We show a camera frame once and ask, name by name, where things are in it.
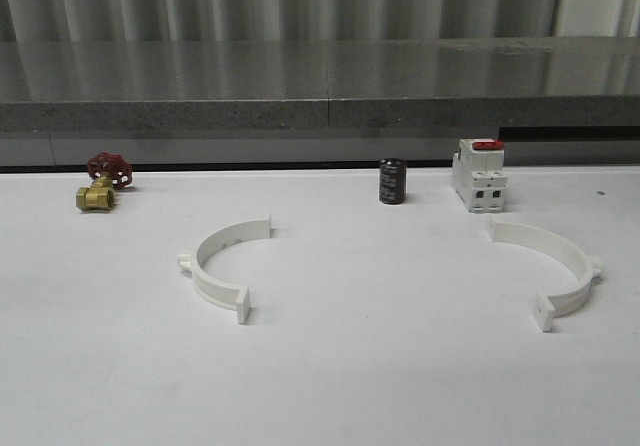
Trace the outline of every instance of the semicircular bracket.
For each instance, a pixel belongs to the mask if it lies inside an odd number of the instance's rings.
[[[245,324],[251,304],[249,288],[227,283],[206,273],[204,264],[223,249],[244,241],[271,237],[271,218],[245,221],[216,231],[195,249],[187,249],[178,256],[178,266],[191,271],[196,291],[207,301],[237,312],[238,324]]]
[[[564,264],[576,276],[568,293],[538,293],[533,316],[544,332],[551,331],[553,319],[579,309],[591,292],[591,280],[602,273],[602,260],[585,254],[578,246],[546,229],[521,223],[508,223],[492,218],[491,238],[495,243],[508,243],[533,249]]]

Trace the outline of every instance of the corrugated metal wall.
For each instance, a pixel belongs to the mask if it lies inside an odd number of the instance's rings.
[[[0,0],[0,40],[636,36],[640,0]]]

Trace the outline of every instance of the black capacitor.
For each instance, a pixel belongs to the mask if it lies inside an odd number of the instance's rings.
[[[397,158],[380,161],[380,201],[402,204],[407,188],[407,162]]]

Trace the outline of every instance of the brass valve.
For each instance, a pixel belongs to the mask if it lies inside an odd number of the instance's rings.
[[[76,206],[82,211],[111,210],[115,206],[115,189],[124,189],[133,180],[133,168],[119,154],[100,153],[87,163],[93,183],[76,193]]]
[[[111,176],[101,176],[93,180],[88,188],[80,188],[76,193],[76,206],[82,211],[90,209],[111,210],[116,203]]]

